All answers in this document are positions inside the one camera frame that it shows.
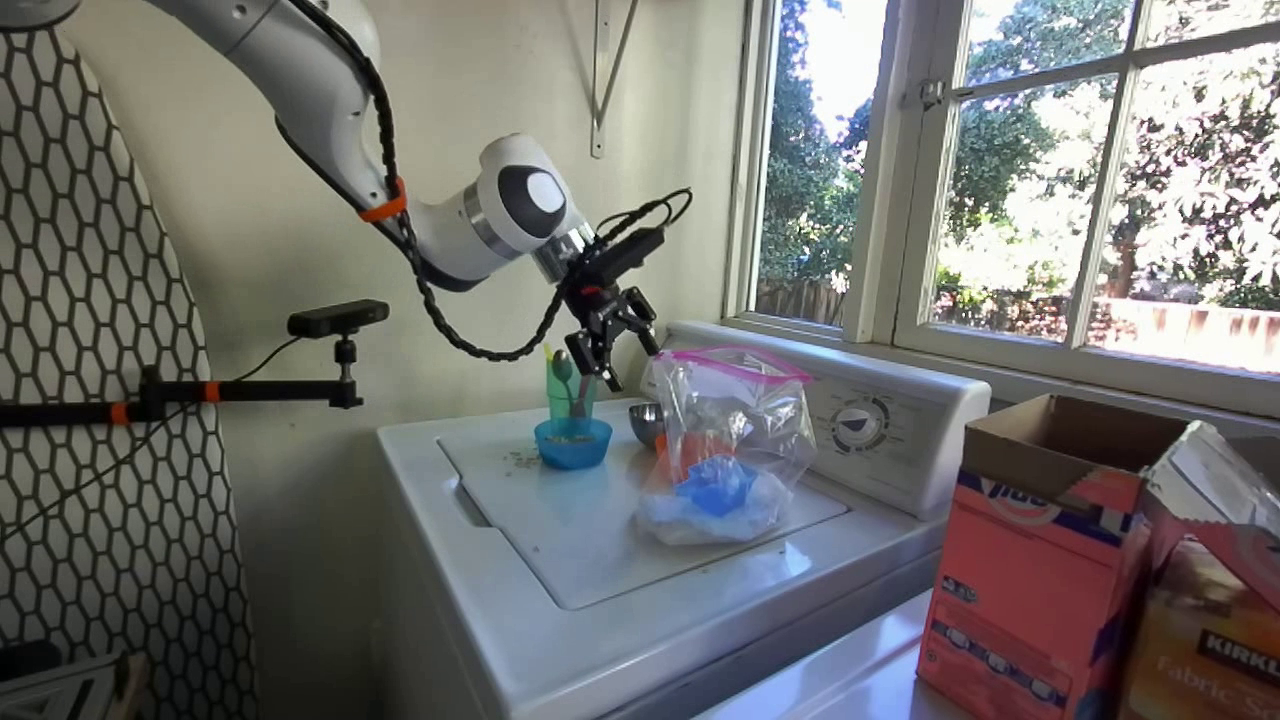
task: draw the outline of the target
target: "window frame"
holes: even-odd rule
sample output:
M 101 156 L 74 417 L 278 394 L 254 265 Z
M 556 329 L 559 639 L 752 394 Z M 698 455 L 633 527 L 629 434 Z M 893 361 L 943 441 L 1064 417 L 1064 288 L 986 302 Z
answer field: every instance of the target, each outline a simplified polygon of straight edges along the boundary
M 955 148 L 955 98 L 977 90 L 1001 90 L 1025 79 L 993 79 L 965 88 L 961 50 L 969 26 L 969 7 L 977 0 L 887 0 L 884 13 L 884 50 L 879 50 L 879 82 L 878 82 L 878 115 L 873 115 L 873 156 L 867 182 L 859 194 L 859 222 L 852 236 L 852 288 L 845 300 L 845 317 L 838 325 L 809 325 L 786 317 L 752 310 L 752 270 L 756 270 L 756 230 L 766 207 L 766 162 L 770 162 L 770 98 L 772 98 L 772 49 L 778 49 L 778 7 L 780 0 L 756 0 L 750 30 L 756 35 L 752 65 L 745 65 L 745 96 L 756 104 L 745 108 L 745 145 L 752 148 L 742 161 L 737 193 L 737 280 L 729 293 L 729 321 L 786 333 L 815 344 L 845 344 L 879 355 L 913 355 L 919 363 L 961 369 L 973 374 L 1015 374 L 1015 383 L 1067 383 L 1125 394 L 1153 394 L 1174 402 L 1221 406 L 1280 419 L 1280 380 L 1247 374 L 1247 371 L 1213 371 L 1169 361 L 1138 361 L 1100 349 L 1086 349 L 1077 329 L 1064 344 L 1025 339 L 1025 334 L 993 334 L 977 329 L 934 325 L 934 253 L 939 236 L 939 200 L 947 193 L 947 156 Z M 1111 104 L 1109 122 L 1125 122 L 1125 108 L 1134 96 L 1134 79 L 1140 67 L 1221 50 L 1247 49 L 1265 40 L 1280 40 L 1280 18 L 1181 43 L 1138 43 L 1140 30 L 1127 35 L 1122 56 L 1090 60 L 1077 67 L 1035 71 L 1035 79 L 1077 79 L 1096 71 L 1118 71 L 1122 98 Z M 1109 207 L 1118 172 L 1118 141 L 1109 141 L 1100 200 Z M 1086 246 L 1086 269 L 1096 269 L 1100 241 Z

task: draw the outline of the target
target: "white wall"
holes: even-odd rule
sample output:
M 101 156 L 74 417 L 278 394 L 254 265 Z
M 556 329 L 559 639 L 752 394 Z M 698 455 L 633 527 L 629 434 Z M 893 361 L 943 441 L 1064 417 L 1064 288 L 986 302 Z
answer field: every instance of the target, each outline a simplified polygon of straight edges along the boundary
M 454 194 L 499 132 L 533 132 L 567 172 L 587 217 L 692 182 L 692 217 L 635 270 L 665 321 L 715 317 L 742 0 L 639 0 L 607 115 L 587 156 L 591 0 L 371 0 L 400 162 L 422 200 Z M 362 333 L 364 406 L 227 406 L 270 717 L 367 717 L 367 552 L 380 503 L 375 423 L 524 406 L 538 361 L 488 369 L 426 321 L 405 259 L 279 145 L 246 74 L 143 4 L 87 0 L 68 35 L 101 67 L 153 200 L 207 321 L 219 374 L 286 339 L 286 317 L 375 295 L 392 321 Z M 443 295 L 485 344 L 521 344 L 547 282 L 524 259 L 469 295 Z M 299 344 L 265 374 L 334 374 L 330 344 Z

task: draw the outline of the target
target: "plastic bag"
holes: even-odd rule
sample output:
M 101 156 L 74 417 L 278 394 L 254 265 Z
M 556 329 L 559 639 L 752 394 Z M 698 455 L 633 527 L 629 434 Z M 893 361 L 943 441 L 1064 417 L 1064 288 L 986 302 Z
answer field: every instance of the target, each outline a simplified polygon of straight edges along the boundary
M 804 371 L 752 349 L 676 349 L 654 361 L 665 433 L 635 523 L 665 543 L 742 543 L 772 531 L 811 464 Z

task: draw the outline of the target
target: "window pane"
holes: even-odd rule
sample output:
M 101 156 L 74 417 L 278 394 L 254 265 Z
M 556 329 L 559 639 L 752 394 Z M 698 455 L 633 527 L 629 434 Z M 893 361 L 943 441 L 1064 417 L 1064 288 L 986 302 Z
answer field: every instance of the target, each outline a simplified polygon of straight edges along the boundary
M 1111 79 L 961 104 L 934 321 L 1064 339 Z
M 1176 43 L 1280 18 L 1278 0 L 1158 0 L 1145 43 Z
M 1096 349 L 1280 371 L 1278 96 L 1280 43 L 1140 74 Z
M 884 0 L 780 0 L 756 310 L 841 310 L 879 35 Z
M 1127 0 L 977 0 L 965 82 L 1118 56 L 1125 30 Z

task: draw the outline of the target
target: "window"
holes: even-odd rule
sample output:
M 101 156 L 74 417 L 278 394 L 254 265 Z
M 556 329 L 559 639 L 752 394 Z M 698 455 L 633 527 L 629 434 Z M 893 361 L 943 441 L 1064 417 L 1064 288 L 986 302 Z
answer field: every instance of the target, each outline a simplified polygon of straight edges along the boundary
M 1280 0 L 893 4 L 838 132 L 811 35 L 884 4 L 772 7 L 752 310 L 1280 417 Z

